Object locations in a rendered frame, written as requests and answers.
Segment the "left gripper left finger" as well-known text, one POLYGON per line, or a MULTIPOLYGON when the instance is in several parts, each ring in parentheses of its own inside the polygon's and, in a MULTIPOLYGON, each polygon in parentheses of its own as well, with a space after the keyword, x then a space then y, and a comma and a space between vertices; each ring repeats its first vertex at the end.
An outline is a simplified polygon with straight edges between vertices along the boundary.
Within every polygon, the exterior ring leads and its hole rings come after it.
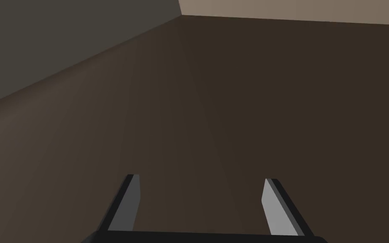
POLYGON ((128 174, 108 208, 99 231, 132 231, 140 203, 140 176, 128 174))

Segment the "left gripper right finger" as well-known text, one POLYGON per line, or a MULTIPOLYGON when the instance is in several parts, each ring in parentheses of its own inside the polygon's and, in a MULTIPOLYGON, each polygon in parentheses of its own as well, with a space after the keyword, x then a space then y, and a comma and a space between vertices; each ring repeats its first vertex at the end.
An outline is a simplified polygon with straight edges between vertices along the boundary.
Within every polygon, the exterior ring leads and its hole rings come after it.
POLYGON ((261 204, 271 235, 314 236, 278 179, 265 179, 261 204))

